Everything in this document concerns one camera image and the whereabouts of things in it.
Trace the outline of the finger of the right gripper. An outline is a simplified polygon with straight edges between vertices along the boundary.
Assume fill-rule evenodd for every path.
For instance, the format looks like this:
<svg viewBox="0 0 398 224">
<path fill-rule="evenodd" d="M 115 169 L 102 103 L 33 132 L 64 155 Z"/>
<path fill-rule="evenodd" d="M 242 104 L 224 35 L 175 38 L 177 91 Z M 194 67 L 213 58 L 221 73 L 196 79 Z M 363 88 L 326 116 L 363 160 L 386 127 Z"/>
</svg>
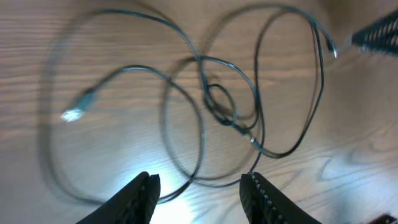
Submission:
<svg viewBox="0 0 398 224">
<path fill-rule="evenodd" d="M 350 35 L 345 47 L 397 57 L 397 9 Z"/>
</svg>

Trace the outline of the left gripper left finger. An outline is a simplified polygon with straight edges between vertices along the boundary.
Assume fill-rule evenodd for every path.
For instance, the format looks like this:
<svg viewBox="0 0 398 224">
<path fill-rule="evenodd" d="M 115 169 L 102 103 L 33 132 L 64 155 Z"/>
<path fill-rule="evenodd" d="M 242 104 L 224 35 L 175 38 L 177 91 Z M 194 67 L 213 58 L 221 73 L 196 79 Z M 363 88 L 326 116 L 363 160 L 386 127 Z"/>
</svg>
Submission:
<svg viewBox="0 0 398 224">
<path fill-rule="evenodd" d="M 159 197 L 159 175 L 141 172 L 77 224 L 149 224 Z"/>
</svg>

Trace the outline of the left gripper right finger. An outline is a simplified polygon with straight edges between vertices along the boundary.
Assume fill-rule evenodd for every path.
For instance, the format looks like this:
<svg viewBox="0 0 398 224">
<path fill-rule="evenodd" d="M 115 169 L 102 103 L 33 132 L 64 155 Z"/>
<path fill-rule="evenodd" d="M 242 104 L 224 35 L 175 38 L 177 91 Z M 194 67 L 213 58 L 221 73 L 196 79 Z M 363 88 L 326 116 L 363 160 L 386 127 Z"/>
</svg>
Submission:
<svg viewBox="0 0 398 224">
<path fill-rule="evenodd" d="M 241 176 L 239 196 L 250 224 L 320 224 L 258 172 Z"/>
</svg>

